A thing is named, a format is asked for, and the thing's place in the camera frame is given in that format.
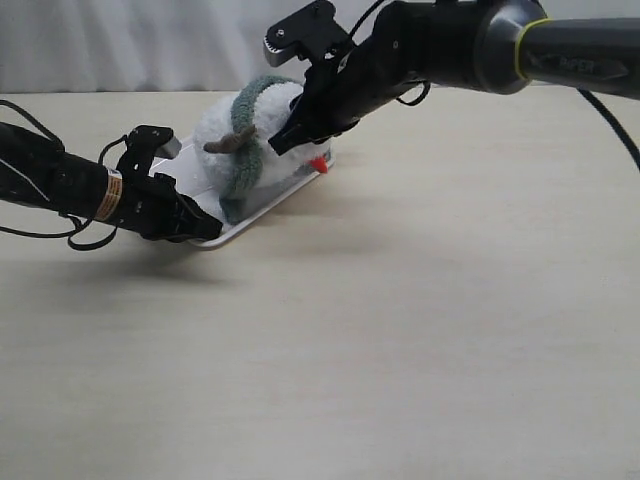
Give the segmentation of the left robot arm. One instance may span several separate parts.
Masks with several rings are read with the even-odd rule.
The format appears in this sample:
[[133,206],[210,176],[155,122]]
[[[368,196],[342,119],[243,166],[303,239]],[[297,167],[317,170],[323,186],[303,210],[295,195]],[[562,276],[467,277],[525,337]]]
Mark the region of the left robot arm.
[[215,240],[223,223],[177,190],[168,174],[151,174],[156,156],[173,159],[180,142],[169,127],[139,125],[124,136],[114,168],[69,153],[26,128],[1,124],[1,199],[71,214],[135,232],[146,240]]

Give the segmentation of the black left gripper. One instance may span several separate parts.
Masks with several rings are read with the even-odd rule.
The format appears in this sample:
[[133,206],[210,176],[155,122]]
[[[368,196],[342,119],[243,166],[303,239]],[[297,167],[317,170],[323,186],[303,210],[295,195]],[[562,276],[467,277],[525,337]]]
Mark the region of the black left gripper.
[[125,151],[116,166],[122,180],[120,196],[107,223],[147,240],[183,243],[217,239],[222,232],[222,221],[204,211],[193,198],[180,194],[173,177],[151,176],[155,158],[140,158],[128,152],[128,135]]

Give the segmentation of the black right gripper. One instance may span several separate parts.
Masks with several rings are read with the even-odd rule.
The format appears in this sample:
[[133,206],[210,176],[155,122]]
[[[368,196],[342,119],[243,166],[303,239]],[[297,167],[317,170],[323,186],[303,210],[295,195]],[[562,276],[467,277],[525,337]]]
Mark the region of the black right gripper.
[[406,41],[396,34],[373,33],[326,76],[305,82],[289,119],[268,143],[278,155],[319,145],[389,102],[416,106],[429,91],[430,81],[411,69]]

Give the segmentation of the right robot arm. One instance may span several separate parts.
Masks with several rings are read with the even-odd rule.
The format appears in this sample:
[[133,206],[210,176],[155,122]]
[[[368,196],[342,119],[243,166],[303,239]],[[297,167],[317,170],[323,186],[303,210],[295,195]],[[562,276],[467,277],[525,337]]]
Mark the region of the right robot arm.
[[270,139],[278,153],[340,136],[416,87],[512,95],[540,81],[639,95],[635,18],[553,19],[535,1],[394,1],[356,42],[335,15],[332,2],[313,1],[265,33],[270,65],[309,62]]

